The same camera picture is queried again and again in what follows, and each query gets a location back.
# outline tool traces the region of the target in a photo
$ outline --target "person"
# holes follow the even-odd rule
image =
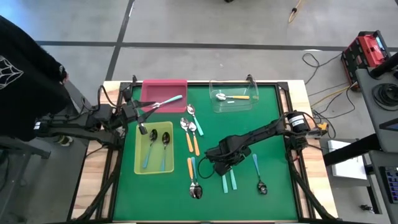
[[[35,138],[38,118],[72,101],[65,67],[18,26],[0,16],[0,136]],[[61,143],[69,145],[70,137]]]

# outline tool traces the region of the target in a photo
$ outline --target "red tray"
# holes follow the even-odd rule
[[[141,101],[161,103],[171,97],[182,95],[182,99],[162,105],[155,113],[184,113],[187,110],[187,86],[186,80],[144,80]],[[151,109],[151,106],[142,108],[145,112]]]

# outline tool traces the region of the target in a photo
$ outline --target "concrete floor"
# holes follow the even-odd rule
[[[223,0],[3,0],[0,14],[63,63],[70,80],[92,104],[104,80],[130,80],[133,74],[141,80],[227,80],[249,73],[258,80],[307,80],[313,72],[301,60],[307,50],[327,50],[311,52],[325,62],[362,30],[379,29],[387,45],[397,50],[398,6],[394,0],[308,0],[288,25],[295,4],[294,0],[235,0],[230,4]],[[137,47],[142,46],[139,43],[242,44],[246,49]],[[247,49],[254,44],[262,45],[263,50]],[[319,69],[307,93],[344,82],[340,61],[334,60]],[[310,102],[337,89],[311,96]],[[332,120],[337,137],[362,138],[373,133],[362,96],[350,92],[350,98],[356,110]],[[343,113],[350,106],[342,95],[325,115]],[[28,223],[61,222],[67,217],[85,147],[76,144],[51,150],[49,161],[31,162],[26,173],[28,186],[21,189],[17,201],[27,203],[19,213],[27,216]],[[60,176],[60,170],[69,173]],[[59,178],[68,184],[60,184]],[[370,204],[364,187],[333,189],[333,195],[344,220],[388,222],[385,211],[371,215],[359,210],[358,205]]]

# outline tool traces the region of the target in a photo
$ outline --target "green table surface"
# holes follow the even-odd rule
[[[141,90],[134,89],[139,99]],[[279,117],[275,87],[259,86],[259,102],[249,111],[214,113],[210,103],[208,86],[188,86],[188,103],[194,105],[196,117],[204,136],[197,133],[201,155],[217,146],[219,140],[232,134],[244,134],[268,124]],[[193,121],[187,112],[156,113],[147,122],[171,121],[174,126],[174,171],[168,174],[137,175],[134,173],[136,123],[129,125],[126,136],[121,175],[114,210],[115,221],[238,221],[238,220],[296,220],[297,213],[290,181],[289,167],[285,160],[285,147],[281,136],[275,136],[252,145],[259,161],[261,179],[267,185],[268,194],[259,195],[258,178],[250,155],[234,166],[237,190],[232,189],[229,173],[226,175],[228,193],[224,194],[221,177],[214,174],[209,179],[198,178],[203,187],[203,197],[193,199],[189,195],[190,178],[185,131],[180,118]],[[212,165],[205,160],[201,173],[207,175]]]

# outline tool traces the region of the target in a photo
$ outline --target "yellow container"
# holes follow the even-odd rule
[[[142,135],[136,127],[136,155],[134,158],[134,172],[136,174],[164,174],[174,170],[173,123],[146,123],[148,134]],[[156,129],[157,139],[152,148],[150,146],[150,132]],[[166,147],[162,142],[164,133],[170,134],[170,142]]]

